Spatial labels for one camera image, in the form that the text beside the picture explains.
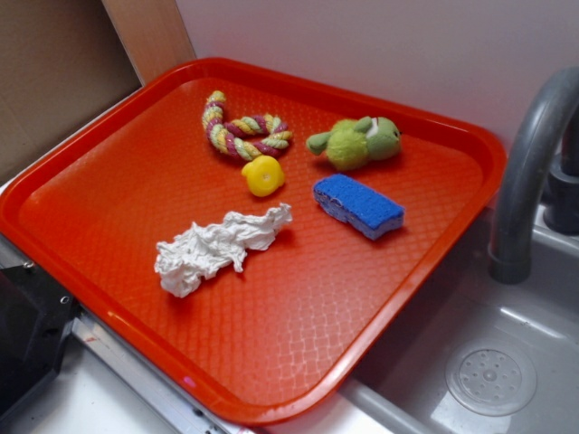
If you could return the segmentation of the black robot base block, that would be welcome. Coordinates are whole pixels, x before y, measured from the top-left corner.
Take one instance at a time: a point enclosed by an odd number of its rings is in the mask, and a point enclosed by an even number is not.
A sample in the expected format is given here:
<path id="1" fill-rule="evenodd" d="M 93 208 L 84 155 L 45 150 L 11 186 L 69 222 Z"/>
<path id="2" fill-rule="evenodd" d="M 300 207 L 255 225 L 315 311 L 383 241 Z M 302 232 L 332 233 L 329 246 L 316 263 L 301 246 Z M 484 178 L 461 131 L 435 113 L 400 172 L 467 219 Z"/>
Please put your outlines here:
<path id="1" fill-rule="evenodd" d="M 1 270 L 1 421 L 59 375 L 77 312 L 75 297 L 35 263 Z"/>

